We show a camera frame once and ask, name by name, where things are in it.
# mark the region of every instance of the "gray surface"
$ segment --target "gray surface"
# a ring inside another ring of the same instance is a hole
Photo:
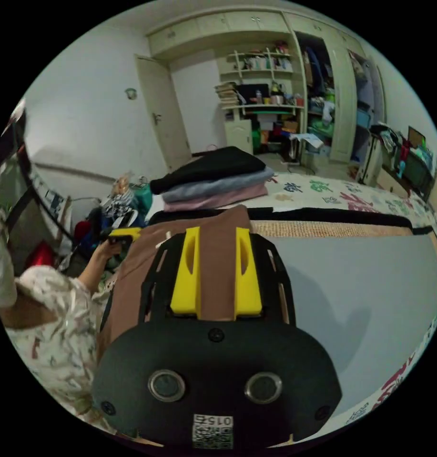
[[[337,416],[379,390],[437,313],[428,235],[272,238],[291,279],[297,326],[328,351],[343,398]]]

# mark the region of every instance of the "person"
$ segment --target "person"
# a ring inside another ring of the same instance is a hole
[[[0,234],[0,318],[19,356],[39,383],[81,420],[114,434],[92,407],[96,335],[108,291],[97,293],[107,261],[120,244],[97,247],[78,278],[47,266],[19,278]]]

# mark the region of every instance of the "person's arm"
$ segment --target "person's arm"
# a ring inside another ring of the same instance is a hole
[[[77,278],[90,291],[91,295],[98,291],[99,282],[108,260],[111,257],[120,254],[121,251],[122,246],[120,243],[110,244],[107,240],[99,245],[93,252],[85,270],[83,270],[82,274]]]

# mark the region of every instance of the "qr code label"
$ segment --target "qr code label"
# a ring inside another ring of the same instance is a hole
[[[197,449],[233,449],[232,416],[193,417],[193,447]]]

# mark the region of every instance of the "black folded cloth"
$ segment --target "black folded cloth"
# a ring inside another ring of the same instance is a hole
[[[164,178],[150,183],[152,194],[167,192],[175,186],[198,181],[215,181],[230,176],[262,171],[266,164],[235,146],[216,149],[194,162],[180,167]]]

